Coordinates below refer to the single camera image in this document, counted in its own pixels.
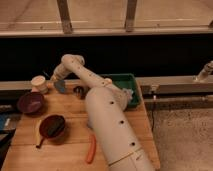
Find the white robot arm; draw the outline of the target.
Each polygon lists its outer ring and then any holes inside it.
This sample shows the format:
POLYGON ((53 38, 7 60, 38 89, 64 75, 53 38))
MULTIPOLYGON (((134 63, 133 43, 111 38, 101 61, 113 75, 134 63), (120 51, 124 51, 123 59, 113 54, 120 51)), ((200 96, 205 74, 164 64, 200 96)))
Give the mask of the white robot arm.
POLYGON ((134 130, 125 117, 127 93, 84 67, 81 55, 65 54, 51 80, 78 76, 90 90, 85 97, 89 123, 101 146, 109 171, 155 171, 134 130))

